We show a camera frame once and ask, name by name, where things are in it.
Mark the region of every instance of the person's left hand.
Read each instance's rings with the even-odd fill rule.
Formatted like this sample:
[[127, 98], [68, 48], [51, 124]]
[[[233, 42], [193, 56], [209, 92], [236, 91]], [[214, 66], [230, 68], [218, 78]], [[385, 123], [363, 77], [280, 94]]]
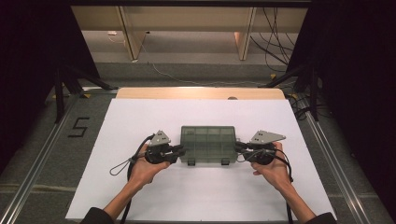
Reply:
[[[140, 149], [140, 153], [145, 152], [148, 145], [145, 144]], [[169, 161], [164, 161], [159, 164], [151, 164], [144, 157], [139, 158], [134, 164], [129, 182], [134, 182], [142, 189], [145, 185], [151, 183], [152, 179], [161, 170], [168, 168]]]

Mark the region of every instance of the transparent container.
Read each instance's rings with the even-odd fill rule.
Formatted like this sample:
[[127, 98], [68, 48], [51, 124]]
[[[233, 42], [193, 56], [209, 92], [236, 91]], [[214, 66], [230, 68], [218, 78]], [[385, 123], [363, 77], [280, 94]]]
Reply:
[[235, 152], [235, 128], [233, 126], [182, 126], [180, 144], [186, 154], [182, 162], [229, 165], [237, 158]]

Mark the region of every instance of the gray floor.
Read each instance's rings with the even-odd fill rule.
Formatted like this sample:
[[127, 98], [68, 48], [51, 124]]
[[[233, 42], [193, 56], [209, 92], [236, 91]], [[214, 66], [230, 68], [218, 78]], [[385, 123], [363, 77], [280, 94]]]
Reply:
[[[247, 60], [239, 61], [231, 33], [151, 32], [144, 41], [144, 50], [136, 63], [130, 61], [120, 32], [115, 36], [108, 36], [106, 32], [84, 32], [84, 35], [102, 80], [120, 87], [256, 87], [269, 82], [271, 75], [283, 74], [269, 69], [267, 63], [276, 70], [286, 68], [271, 57], [267, 57], [266, 63], [265, 55], [254, 43], [250, 43]], [[259, 35], [255, 34], [254, 38], [264, 44]], [[282, 37], [282, 44], [292, 48], [285, 36]], [[269, 50], [282, 57], [278, 48], [272, 47]], [[279, 88], [291, 92], [292, 81], [285, 82]], [[85, 80], [81, 80], [81, 84], [86, 87], [93, 86]], [[91, 95], [88, 98], [78, 98], [70, 111], [60, 136], [15, 223], [74, 223], [65, 220], [64, 217], [90, 157], [108, 105], [115, 97], [115, 93], [103, 91], [89, 93]], [[0, 176], [1, 211], [7, 208], [50, 134], [56, 111], [55, 100], [51, 95], [29, 138]], [[326, 107], [321, 107], [319, 112], [319, 124], [351, 187], [361, 200], [367, 217], [371, 223], [393, 223], [358, 163], [350, 156], [348, 144], [335, 120], [331, 118]], [[83, 137], [69, 137], [81, 132], [73, 129], [77, 118], [89, 118], [80, 122], [88, 129]], [[307, 119], [299, 120], [298, 123], [336, 211], [338, 223], [359, 223], [355, 220], [345, 195], [323, 156], [310, 123]]]

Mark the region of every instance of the person's right hand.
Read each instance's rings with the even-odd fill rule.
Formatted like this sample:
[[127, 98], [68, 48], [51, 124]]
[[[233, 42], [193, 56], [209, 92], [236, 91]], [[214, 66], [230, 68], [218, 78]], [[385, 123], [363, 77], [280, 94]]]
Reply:
[[[281, 143], [274, 142], [274, 145], [277, 149], [283, 151]], [[276, 155], [282, 159], [285, 159], [285, 156], [279, 151], [276, 152]], [[253, 172], [254, 175], [263, 175], [264, 178], [277, 190], [281, 190], [282, 188], [291, 184], [287, 165], [283, 163], [283, 161], [274, 159], [268, 165], [260, 165], [257, 162], [253, 162], [251, 163], [251, 167], [253, 167], [255, 170]]]

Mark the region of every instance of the hand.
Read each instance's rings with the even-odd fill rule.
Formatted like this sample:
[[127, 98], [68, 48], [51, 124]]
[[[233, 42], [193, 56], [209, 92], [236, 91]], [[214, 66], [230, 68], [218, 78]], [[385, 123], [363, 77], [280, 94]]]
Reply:
[[[282, 144], [274, 142], [276, 149], [283, 151]], [[285, 159], [283, 153], [277, 151], [276, 155], [282, 159]], [[277, 190], [281, 190], [290, 185], [290, 179], [288, 175], [287, 165], [283, 161], [274, 159], [268, 165], [260, 165], [257, 162], [251, 163], [251, 167], [255, 170], [254, 175], [263, 175], [264, 178]]]
[[[140, 153], [147, 150], [148, 145], [145, 144], [140, 149]], [[161, 170], [168, 168], [170, 165], [169, 161], [161, 162], [159, 164], [151, 164], [144, 157], [137, 159], [132, 169], [129, 182], [135, 182], [139, 188], [143, 188], [145, 185], [152, 182], [152, 179]]]

